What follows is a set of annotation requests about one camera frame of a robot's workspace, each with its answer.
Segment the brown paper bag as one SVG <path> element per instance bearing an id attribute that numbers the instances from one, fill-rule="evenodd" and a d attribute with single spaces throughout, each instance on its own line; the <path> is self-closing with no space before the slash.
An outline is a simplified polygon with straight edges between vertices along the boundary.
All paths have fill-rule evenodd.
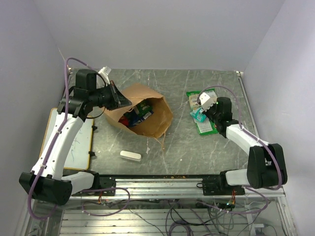
<path id="1" fill-rule="evenodd" d="M 164 138 L 173 113 L 165 97 L 143 84 L 133 84 L 122 94 L 131 105 L 117 110 L 105 110 L 107 121 L 121 130 L 148 138 Z"/>

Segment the teal snack packet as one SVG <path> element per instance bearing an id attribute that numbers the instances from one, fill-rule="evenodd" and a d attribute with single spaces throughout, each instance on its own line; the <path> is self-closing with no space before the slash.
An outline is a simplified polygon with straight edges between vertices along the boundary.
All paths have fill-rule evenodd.
<path id="1" fill-rule="evenodd" d="M 204 110 L 202 107 L 199 107 L 198 109 L 192 110 L 190 112 L 191 117 L 194 119 L 194 121 L 197 123 L 203 123 L 205 121 L 205 119 L 207 118 L 204 114 L 203 114 Z"/>

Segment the green Cheetos chips bag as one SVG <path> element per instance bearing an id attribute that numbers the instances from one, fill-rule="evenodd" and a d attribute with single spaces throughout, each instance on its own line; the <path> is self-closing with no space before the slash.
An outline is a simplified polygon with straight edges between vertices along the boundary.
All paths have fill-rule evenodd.
<path id="1" fill-rule="evenodd" d="M 199 90 L 194 90 L 194 91 L 187 91 L 186 95 L 189 99 L 189 106 L 190 106 L 190 112 L 192 110 L 198 109 L 201 107 L 197 103 L 197 98 L 198 95 L 200 94 Z M 208 118 L 205 119 L 203 123 L 195 122 L 195 125 L 197 127 L 199 135 L 211 135 L 211 134 L 217 134 L 218 131 L 215 128 L 215 125 L 212 121 L 210 121 Z"/>

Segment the blue Burts chips bag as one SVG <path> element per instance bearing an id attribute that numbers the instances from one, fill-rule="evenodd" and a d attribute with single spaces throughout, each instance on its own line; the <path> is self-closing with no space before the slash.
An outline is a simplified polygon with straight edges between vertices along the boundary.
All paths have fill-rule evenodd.
<path id="1" fill-rule="evenodd" d="M 146 114 L 137 114 L 135 111 L 126 112 L 124 114 L 124 117 L 127 119 L 127 127 L 134 127 L 141 122 L 145 121 L 149 116 L 151 115 L 150 112 L 147 112 Z"/>

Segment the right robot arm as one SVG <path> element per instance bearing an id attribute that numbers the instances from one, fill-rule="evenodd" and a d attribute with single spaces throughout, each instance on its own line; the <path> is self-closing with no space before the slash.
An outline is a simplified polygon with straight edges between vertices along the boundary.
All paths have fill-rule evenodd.
<path id="1" fill-rule="evenodd" d="M 220 193 L 229 194 L 236 185 L 254 189 L 279 189 L 287 183 L 281 145 L 259 139 L 234 119 L 230 98 L 219 97 L 213 100 L 208 94 L 202 93 L 199 100 L 203 114 L 215 124 L 218 133 L 234 142 L 248 155 L 246 169 L 226 171 L 225 178 L 217 182 Z"/>

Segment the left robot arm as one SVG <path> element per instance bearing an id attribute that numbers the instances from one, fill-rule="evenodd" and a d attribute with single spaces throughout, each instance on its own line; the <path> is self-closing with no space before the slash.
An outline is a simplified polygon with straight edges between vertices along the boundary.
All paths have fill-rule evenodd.
<path id="1" fill-rule="evenodd" d="M 33 199 L 58 206 L 65 205 L 78 192 L 95 195 L 100 191 L 99 174 L 82 171 L 63 177 L 64 164 L 72 143 L 94 107 L 116 110 L 132 105 L 113 81 L 97 88 L 100 74 L 91 69 L 80 69 L 75 85 L 66 90 L 57 108 L 55 127 L 39 160 L 29 173 L 21 173 L 19 183 Z"/>

